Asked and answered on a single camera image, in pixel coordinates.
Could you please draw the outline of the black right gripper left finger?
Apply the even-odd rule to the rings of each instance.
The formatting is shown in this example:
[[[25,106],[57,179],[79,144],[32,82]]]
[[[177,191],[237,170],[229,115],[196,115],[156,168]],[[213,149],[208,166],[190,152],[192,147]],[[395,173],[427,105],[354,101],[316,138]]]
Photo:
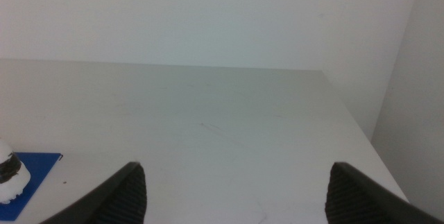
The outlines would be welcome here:
[[[146,178],[138,162],[129,162],[97,188],[43,224],[142,224],[147,208]]]

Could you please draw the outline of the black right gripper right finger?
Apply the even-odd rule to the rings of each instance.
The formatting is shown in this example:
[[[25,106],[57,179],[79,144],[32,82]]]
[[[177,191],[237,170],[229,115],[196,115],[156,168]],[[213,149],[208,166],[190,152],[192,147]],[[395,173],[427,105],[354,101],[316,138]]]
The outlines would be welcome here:
[[[443,224],[346,162],[330,170],[325,215],[329,224]]]

